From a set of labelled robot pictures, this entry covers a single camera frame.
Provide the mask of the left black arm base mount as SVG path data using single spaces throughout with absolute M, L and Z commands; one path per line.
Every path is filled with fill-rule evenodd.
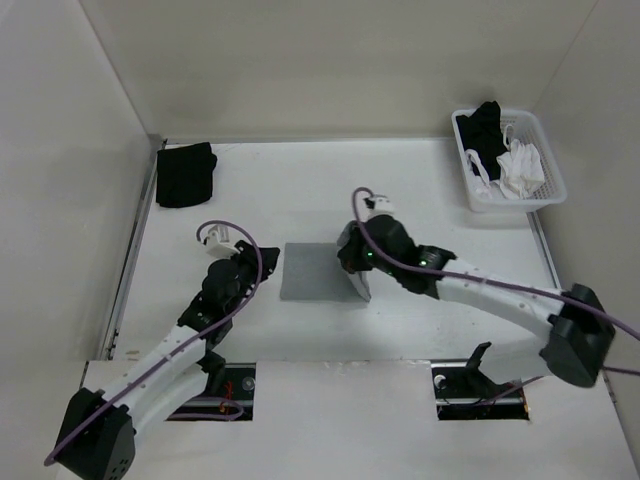
M 199 364 L 208 374 L 204 391 L 183 404 L 168 421 L 252 421 L 256 364 L 228 363 L 217 353 L 208 353 Z

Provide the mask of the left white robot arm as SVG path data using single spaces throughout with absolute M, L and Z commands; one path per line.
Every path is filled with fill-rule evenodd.
M 81 479 L 121 479 L 151 426 L 193 397 L 214 398 L 224 387 L 226 361 L 215 351 L 233 317 L 274 272 L 280 250 L 239 241 L 208 267 L 200 291 L 167 336 L 127 372 L 69 400 L 47 464 Z

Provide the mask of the grey tank top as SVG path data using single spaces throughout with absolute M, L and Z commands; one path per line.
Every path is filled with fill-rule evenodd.
M 338 251 L 347 244 L 349 222 L 333 243 L 288 242 L 284 261 L 280 299 L 294 302 L 369 303 L 371 292 L 366 274 L 347 273 Z

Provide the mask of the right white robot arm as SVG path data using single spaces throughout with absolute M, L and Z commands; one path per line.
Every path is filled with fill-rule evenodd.
M 597 317 L 602 305 L 590 288 L 575 284 L 537 294 L 492 286 L 488 274 L 453 252 L 415 243 L 386 214 L 364 225 L 350 221 L 337 246 L 342 269 L 362 291 L 368 289 L 367 272 L 379 270 L 413 294 L 467 305 L 527 331 L 511 343 L 480 342 L 463 373 L 471 393 L 487 395 L 500 384 L 537 376 L 595 385 L 615 330 Z

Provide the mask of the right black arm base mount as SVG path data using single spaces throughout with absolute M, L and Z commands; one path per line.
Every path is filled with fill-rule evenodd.
M 497 384 L 479 367 L 490 342 L 478 345 L 466 360 L 431 363 L 436 414 L 440 421 L 487 421 L 529 419 L 519 383 Z

